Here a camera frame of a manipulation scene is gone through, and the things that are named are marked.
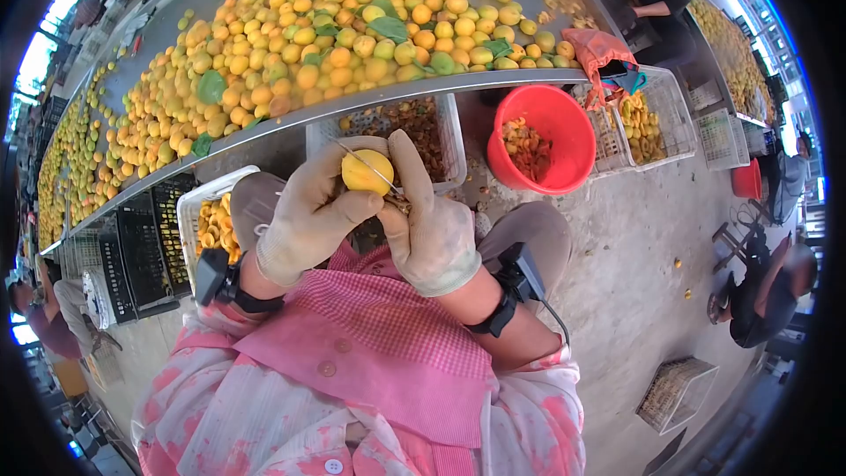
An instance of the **black device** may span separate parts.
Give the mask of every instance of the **black device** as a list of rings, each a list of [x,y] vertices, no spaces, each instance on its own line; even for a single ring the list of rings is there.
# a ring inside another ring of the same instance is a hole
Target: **black device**
[[[197,262],[196,300],[203,307],[212,301],[235,302],[244,312],[278,311],[285,304],[285,296],[259,300],[241,290],[241,261],[229,264],[229,254],[223,249],[203,249]]]
[[[525,303],[528,300],[541,301],[564,330],[564,339],[570,345],[570,336],[564,322],[558,318],[557,313],[545,300],[546,290],[543,280],[534,259],[531,257],[531,250],[524,242],[515,242],[499,254],[499,263],[502,268],[493,277],[502,287],[502,298],[499,305],[493,310],[483,322],[476,325],[467,325],[467,329],[473,333],[484,335],[490,333],[494,338],[499,338],[504,328],[513,318],[517,303]]]

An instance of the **metal sorting table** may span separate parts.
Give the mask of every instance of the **metal sorting table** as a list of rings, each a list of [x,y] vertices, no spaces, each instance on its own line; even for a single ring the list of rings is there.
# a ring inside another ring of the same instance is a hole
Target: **metal sorting table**
[[[720,8],[713,3],[711,0],[707,0],[710,2],[715,8],[720,10]],[[685,8],[683,12],[684,19],[687,21],[690,27],[690,34],[693,36],[696,42],[696,49],[697,49],[697,59],[695,61],[696,64],[696,75],[700,76],[698,84],[696,87],[704,85],[708,81],[714,81],[716,84],[716,88],[718,89],[719,96],[722,96],[721,100],[716,100],[716,96],[714,97],[715,100],[713,103],[708,104],[706,107],[703,107],[700,110],[696,110],[693,105],[693,101],[690,98],[690,91],[687,89],[682,89],[682,93],[684,95],[684,101],[688,105],[688,109],[690,109],[690,116],[695,120],[696,118],[700,118],[704,115],[711,114],[714,111],[719,111],[721,109],[728,109],[728,113],[732,116],[736,116],[740,120],[744,122],[753,123],[756,126],[761,126],[765,128],[769,128],[770,126],[767,123],[762,122],[760,120],[756,120],[751,116],[747,116],[743,113],[737,111],[737,107],[735,106],[735,101],[732,100],[731,91],[728,90],[728,82],[723,74],[723,71],[720,70],[719,61],[716,60],[716,55],[714,54],[714,49],[711,47],[711,44],[708,43],[708,40],[705,38],[705,35],[702,31],[701,26],[696,21],[696,18]],[[705,81],[701,79],[702,75],[706,75],[707,78]],[[686,81],[679,81],[679,84],[684,85]]]
[[[117,67],[114,71],[107,73],[97,84],[97,88],[105,87],[106,93],[99,96],[99,99],[105,103],[107,107],[111,107],[113,111],[116,109],[116,114],[123,113],[122,96],[134,86],[139,80],[141,73],[148,68],[150,61],[155,57],[156,53],[164,51],[170,45],[174,45],[176,37],[179,34],[177,28],[178,20],[183,16],[186,9],[193,9],[196,13],[195,19],[211,20],[214,18],[217,7],[223,3],[224,0],[149,0],[146,4],[138,4],[127,16],[124,17],[118,26],[115,28],[109,41],[105,44],[100,56],[96,60],[94,68],[106,64],[110,60],[114,60],[116,56],[112,49],[123,38],[123,32],[129,21],[140,14],[154,12],[151,20],[147,25],[141,29],[143,35],[143,42],[138,54],[135,57],[126,55],[117,60]],[[474,7],[484,4],[496,4],[493,0],[470,0]],[[548,10],[543,0],[516,0],[523,5],[523,15],[530,19],[536,19],[537,15],[544,10]],[[611,20],[608,12],[599,0],[583,0],[586,6],[586,15],[594,18],[597,26],[608,33],[615,35],[624,41],[623,36],[619,32],[619,28]],[[560,12],[554,20],[548,24],[539,26],[540,29],[545,29],[555,33],[556,38],[560,38],[560,31],[563,28],[570,27],[572,19]],[[525,36],[519,30],[515,30],[517,37],[515,42],[518,44],[528,44],[529,37]],[[83,81],[79,85],[76,93],[85,92],[85,87],[88,80]],[[250,129],[240,130],[233,133],[226,138],[217,139],[212,145],[209,156],[221,155],[226,151],[235,148],[238,145],[248,143],[251,140],[256,140],[271,133],[279,132],[283,129],[290,129],[295,126],[304,126],[312,122],[320,122],[329,117],[344,115],[350,112],[359,111],[367,107],[376,105],[408,100],[420,97],[421,95],[432,95],[438,93],[457,93],[462,91],[491,89],[502,87],[513,87],[526,83],[551,83],[551,84],[570,84],[587,82],[587,77],[581,69],[567,68],[567,69],[518,69],[510,71],[482,71],[465,73],[455,76],[446,76],[439,78],[430,78],[418,80],[415,82],[396,83],[388,87],[383,87],[375,90],[370,90],[363,93],[355,93],[346,95],[341,98],[325,101],[320,104],[312,105],[293,111],[283,116],[281,119],[270,119],[261,122]],[[97,141],[96,151],[105,152],[108,149],[108,142],[106,141],[105,119],[103,115],[96,109],[90,109],[90,120],[100,119],[104,125],[100,127],[100,136]],[[163,168],[146,176],[143,180],[139,180],[137,174],[132,175],[124,183],[121,192],[113,199],[106,202],[103,206],[96,209],[85,219],[81,220],[76,227],[66,228],[67,236],[72,237],[74,234],[88,228],[103,218],[106,214],[114,210],[121,203],[126,202],[133,196],[143,192],[145,189],[158,184],[170,176],[187,171],[192,166],[200,163],[205,159],[198,158],[194,154],[184,157],[181,160],[175,160]],[[69,214],[66,215],[66,225],[69,226]],[[49,252],[55,248],[55,245],[42,254]]]

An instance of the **knife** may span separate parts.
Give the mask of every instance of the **knife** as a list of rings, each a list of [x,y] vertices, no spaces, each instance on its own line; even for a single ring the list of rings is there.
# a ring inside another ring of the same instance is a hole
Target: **knife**
[[[361,157],[360,157],[357,153],[355,153],[355,151],[353,151],[352,149],[350,149],[349,147],[347,147],[347,145],[346,145],[346,144],[344,144],[343,142],[341,142],[340,140],[335,139],[335,143],[337,143],[339,146],[341,146],[342,148],[344,148],[344,150],[345,150],[347,153],[352,154],[352,155],[353,155],[353,158],[354,158],[354,159],[356,159],[358,162],[361,162],[362,164],[365,164],[367,167],[369,167],[371,171],[373,171],[375,174],[379,175],[379,178],[381,178],[382,180],[384,180],[385,182],[387,182],[387,185],[389,185],[389,186],[391,187],[391,189],[390,189],[390,193],[391,193],[391,195],[392,195],[393,197],[400,197],[400,198],[402,198],[402,194],[399,192],[399,190],[397,190],[397,187],[396,187],[395,185],[393,185],[393,184],[391,183],[391,181],[387,180],[387,177],[386,177],[385,175],[381,174],[381,173],[380,173],[379,171],[377,171],[377,170],[376,170],[376,169],[375,169],[372,165],[370,165],[370,164],[367,162],[367,160],[364,160],[363,158],[361,158]]]

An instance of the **pink apron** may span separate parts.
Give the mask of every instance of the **pink apron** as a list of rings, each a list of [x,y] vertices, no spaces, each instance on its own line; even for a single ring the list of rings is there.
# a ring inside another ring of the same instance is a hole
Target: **pink apron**
[[[426,440],[439,473],[474,472],[491,357],[434,298],[397,275],[387,246],[344,242],[280,315],[234,348],[349,405],[372,407]]]

